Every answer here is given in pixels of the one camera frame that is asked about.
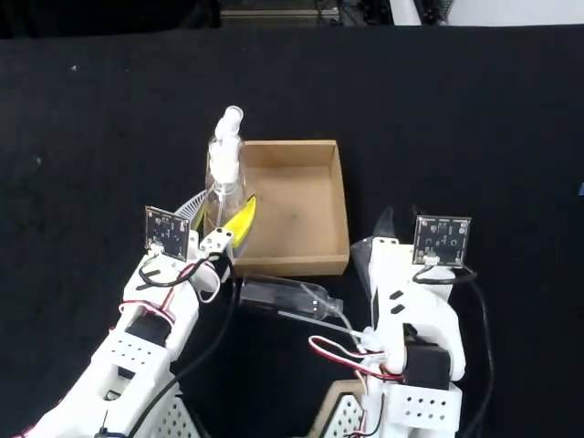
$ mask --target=black table surface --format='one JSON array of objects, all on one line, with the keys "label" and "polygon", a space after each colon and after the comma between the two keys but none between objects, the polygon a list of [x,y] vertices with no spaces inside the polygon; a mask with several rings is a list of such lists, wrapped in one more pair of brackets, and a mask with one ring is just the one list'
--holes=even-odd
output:
[{"label": "black table surface", "polygon": [[[224,107],[248,139],[337,139],[351,241],[383,208],[474,218],[495,344],[483,436],[576,427],[584,303],[584,27],[176,31],[0,43],[2,435],[50,409],[117,318],[142,254],[143,205],[203,184]],[[354,268],[319,278],[362,328]],[[479,308],[453,305],[467,354],[466,422],[485,388]],[[179,369],[212,338],[204,308]],[[306,433],[349,370],[314,355],[302,324],[241,312],[182,383],[214,437]],[[344,338],[331,335],[335,339]]]}]

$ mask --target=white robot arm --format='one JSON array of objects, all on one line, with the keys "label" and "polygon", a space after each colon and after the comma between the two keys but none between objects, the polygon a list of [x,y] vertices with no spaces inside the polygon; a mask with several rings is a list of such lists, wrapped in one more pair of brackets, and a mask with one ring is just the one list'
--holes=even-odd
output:
[{"label": "white robot arm", "polygon": [[[233,239],[230,231],[218,228],[199,245],[198,234],[191,231],[185,261],[152,251],[145,255],[124,289],[115,328],[57,407],[23,436],[198,437],[188,412],[175,397],[179,387],[170,365],[193,331],[200,299],[214,299],[222,280],[231,275],[227,267],[221,278],[209,255],[222,253],[233,259]],[[190,281],[173,287],[148,287],[140,275],[141,270],[152,281],[172,283],[188,276],[192,269],[196,273]],[[212,295],[198,298],[195,289]],[[171,388],[162,393],[169,384]],[[157,395],[160,399],[149,410]]]},{"label": "white robot arm", "polygon": [[[458,430],[462,393],[453,384],[464,376],[464,349],[458,328],[458,317],[447,299],[452,286],[421,286],[412,281],[420,267],[412,264],[412,245],[400,245],[396,239],[373,239],[370,260],[372,303],[377,326],[364,341],[368,349],[381,350],[381,359],[366,359],[369,367],[380,365],[395,375],[408,375],[408,369],[429,371],[429,381],[419,386],[408,381],[380,381],[367,377],[368,393],[362,404],[365,412],[363,432],[375,432],[375,438],[454,437]],[[433,278],[454,278],[446,267],[432,270]],[[405,327],[415,329],[416,337],[428,343],[429,354],[409,357]],[[443,350],[448,360],[440,357]],[[448,364],[445,375],[429,370],[434,362],[413,363],[437,355],[435,364]]]}]

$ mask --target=bottle cap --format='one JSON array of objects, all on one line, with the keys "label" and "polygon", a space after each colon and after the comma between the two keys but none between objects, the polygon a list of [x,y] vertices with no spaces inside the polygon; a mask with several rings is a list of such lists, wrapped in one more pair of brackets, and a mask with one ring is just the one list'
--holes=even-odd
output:
[{"label": "bottle cap", "polygon": [[227,107],[221,119],[217,122],[215,128],[215,137],[221,140],[223,137],[236,136],[239,133],[241,120],[244,118],[244,111],[232,105]]}]

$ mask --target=cardboard box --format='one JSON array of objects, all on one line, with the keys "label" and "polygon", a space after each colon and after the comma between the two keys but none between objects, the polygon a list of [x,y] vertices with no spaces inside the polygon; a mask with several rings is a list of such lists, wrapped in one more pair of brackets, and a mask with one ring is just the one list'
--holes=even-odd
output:
[{"label": "cardboard box", "polygon": [[237,274],[342,274],[349,232],[337,143],[248,141],[242,164],[257,204]]}]

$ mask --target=spray bottle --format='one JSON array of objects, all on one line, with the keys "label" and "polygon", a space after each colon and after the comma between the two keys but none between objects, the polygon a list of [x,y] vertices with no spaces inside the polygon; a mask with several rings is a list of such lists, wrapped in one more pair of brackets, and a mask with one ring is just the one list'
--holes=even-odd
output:
[{"label": "spray bottle", "polygon": [[239,163],[242,140],[239,126],[244,112],[235,106],[225,110],[209,142],[205,207],[208,230],[224,226],[245,207],[245,179]]}]

